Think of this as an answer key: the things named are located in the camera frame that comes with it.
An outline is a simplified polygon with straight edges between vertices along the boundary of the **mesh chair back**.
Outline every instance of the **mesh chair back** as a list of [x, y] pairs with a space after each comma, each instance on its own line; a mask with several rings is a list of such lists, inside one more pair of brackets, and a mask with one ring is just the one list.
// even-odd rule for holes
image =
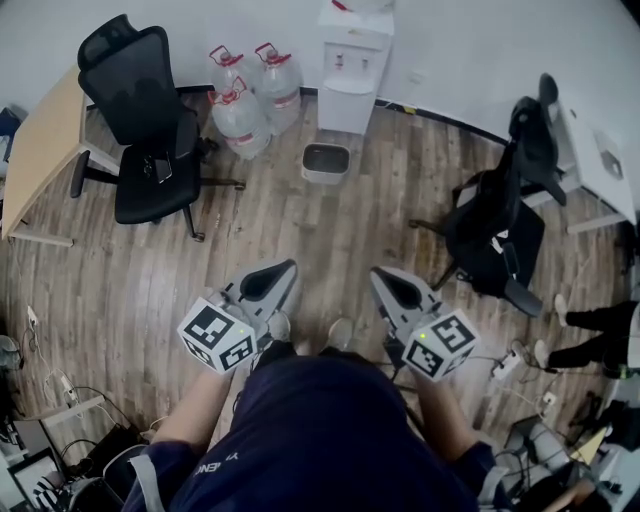
[[[558, 143], [549, 117], [549, 108], [558, 101], [558, 86], [546, 73], [540, 77], [539, 99], [521, 98], [511, 113], [509, 134], [517, 142], [514, 165], [520, 176], [549, 189], [555, 184], [558, 165]], [[564, 196], [561, 190], [553, 193]]]
[[174, 127], [184, 109], [173, 85], [167, 33], [160, 27], [103, 52], [80, 71], [78, 82], [122, 145]]
[[474, 198], [452, 212], [445, 223], [447, 245], [483, 247], [511, 229], [520, 210], [520, 176], [512, 165], [515, 144], [506, 148], [495, 170], [479, 176]]
[[78, 50], [78, 67], [87, 69], [103, 54], [126, 46], [138, 31], [131, 26], [126, 14], [116, 16], [87, 37]]

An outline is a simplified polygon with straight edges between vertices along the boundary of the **black office chair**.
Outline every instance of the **black office chair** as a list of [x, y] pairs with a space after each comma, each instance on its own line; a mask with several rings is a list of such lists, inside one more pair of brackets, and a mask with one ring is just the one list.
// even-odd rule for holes
[[88, 69], [103, 54], [126, 46], [137, 33], [126, 14], [116, 16], [82, 42], [78, 50], [78, 67], [81, 70]]
[[549, 117], [549, 108], [558, 101], [558, 86], [544, 73], [538, 90], [537, 100], [525, 96], [511, 113], [509, 135], [517, 142], [513, 165], [522, 179], [533, 184], [523, 188], [523, 195], [544, 189], [566, 206], [567, 196], [558, 184], [558, 144]]
[[182, 210], [191, 237], [202, 242], [204, 234], [196, 233], [190, 209], [201, 185], [244, 190], [245, 182], [200, 176], [201, 160], [217, 145], [200, 138], [196, 113], [180, 101], [164, 29], [137, 31], [126, 15], [118, 16], [82, 43], [78, 65], [80, 87], [118, 143], [129, 147], [118, 176], [89, 167], [89, 152], [80, 155], [71, 197], [82, 193], [85, 179], [116, 184], [116, 222], [157, 223]]
[[445, 237], [453, 262], [433, 286], [439, 290], [458, 272], [475, 291], [504, 298], [529, 316], [538, 316], [542, 302], [527, 287], [544, 235], [544, 222], [520, 198], [520, 175], [512, 165], [516, 144], [505, 149], [498, 167], [476, 174], [454, 191], [475, 195], [456, 207], [442, 225], [411, 219], [409, 227], [426, 228]]

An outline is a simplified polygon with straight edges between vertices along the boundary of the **black pants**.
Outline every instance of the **black pants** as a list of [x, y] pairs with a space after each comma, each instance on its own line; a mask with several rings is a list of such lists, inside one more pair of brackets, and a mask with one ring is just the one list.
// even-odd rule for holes
[[629, 327], [637, 302], [627, 301], [611, 308], [567, 313], [567, 324], [602, 334], [577, 347], [556, 350], [549, 356], [550, 368], [578, 368], [595, 361], [603, 363], [605, 374], [627, 364]]
[[[356, 354], [355, 352], [342, 352], [342, 350], [338, 350], [335, 347], [325, 347], [325, 349], [318, 354], [323, 357], [337, 357], [340, 359], [347, 359], [349, 361], [353, 361], [359, 364], [371, 364], [360, 354]], [[273, 363], [274, 361], [279, 361], [281, 359], [287, 359], [289, 357], [296, 357], [296, 351], [293, 348], [293, 344], [284, 342], [284, 341], [273, 341], [271, 346], [264, 351], [264, 354], [260, 356], [260, 360], [258, 364], [253, 369], [253, 371], [259, 370], [267, 366], [268, 364]]]

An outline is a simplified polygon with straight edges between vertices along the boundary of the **wooden floor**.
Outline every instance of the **wooden floor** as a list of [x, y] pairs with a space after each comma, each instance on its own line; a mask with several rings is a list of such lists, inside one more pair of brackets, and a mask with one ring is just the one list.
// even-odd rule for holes
[[[200, 112], [204, 134], [215, 135], [205, 96], [185, 101]], [[48, 364], [63, 370], [77, 386], [107, 393], [145, 430], [175, 406], [201, 370], [176, 334], [196, 297], [224, 285], [238, 267], [261, 258], [292, 257], [304, 282], [294, 336], [321, 345], [330, 324], [349, 316], [357, 324], [357, 350], [372, 361], [384, 361], [385, 330], [369, 292], [369, 268], [393, 265], [434, 282], [448, 264], [443, 241], [408, 229], [407, 219], [441, 219], [451, 208], [451, 189], [495, 166], [502, 148], [458, 128], [390, 110], [375, 110], [364, 138], [319, 133], [316, 118], [316, 100], [305, 97], [298, 122], [255, 160], [240, 161], [228, 150], [212, 159], [206, 175], [243, 178], [248, 184], [243, 193], [203, 189], [193, 205], [197, 228], [206, 233], [203, 244], [189, 239], [182, 215], [165, 218], [158, 226], [116, 224], [114, 188], [109, 185], [89, 182], [79, 199], [71, 199], [70, 166], [26, 220], [34, 229], [74, 238], [75, 245], [65, 249], [16, 241], [0, 247], [0, 314], [10, 334], [20, 339], [30, 304], [40, 319], [42, 355]], [[87, 129], [96, 145], [114, 155], [121, 151], [97, 112], [89, 113]], [[342, 186], [311, 185], [300, 177], [302, 151], [312, 141], [349, 147], [352, 169]], [[567, 223], [590, 218], [603, 208], [579, 191], [569, 196], [564, 210], [555, 203], [537, 209], [547, 226], [532, 283], [544, 300], [537, 319], [526, 318], [505, 302], [481, 298], [467, 284], [452, 280], [444, 287], [444, 299], [463, 308], [483, 336], [476, 355], [502, 357], [515, 339], [532, 346], [542, 338], [554, 347], [586, 339], [584, 331], [560, 329], [552, 314], [558, 292], [575, 309], [623, 298], [615, 230], [573, 236], [565, 232]], [[489, 387], [491, 367], [490, 361], [470, 360], [455, 375], [454, 385], [474, 425], [503, 442], [511, 423], [534, 410], [513, 393]], [[42, 391], [46, 373], [37, 354], [27, 351], [25, 368], [15, 374], [19, 403], [27, 415], [50, 407]], [[411, 384], [402, 374], [400, 382]], [[241, 385], [238, 375], [233, 391]], [[559, 415], [549, 421], [561, 431], [586, 391], [601, 393], [605, 385], [600, 377], [554, 378], [535, 370], [524, 377], [518, 370], [504, 383], [532, 401], [547, 389], [558, 395]], [[415, 400], [411, 393], [407, 397]], [[228, 403], [216, 436], [228, 429], [230, 419]], [[107, 416], [96, 410], [65, 424], [55, 438], [60, 447], [78, 437], [99, 440], [108, 427]], [[74, 446], [68, 460], [88, 448]]]

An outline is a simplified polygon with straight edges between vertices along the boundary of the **small white bin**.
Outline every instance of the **small white bin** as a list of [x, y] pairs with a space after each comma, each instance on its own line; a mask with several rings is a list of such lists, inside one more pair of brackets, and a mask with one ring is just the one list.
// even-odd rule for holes
[[314, 142], [304, 149], [302, 177], [311, 183], [339, 185], [349, 172], [351, 154], [344, 146]]

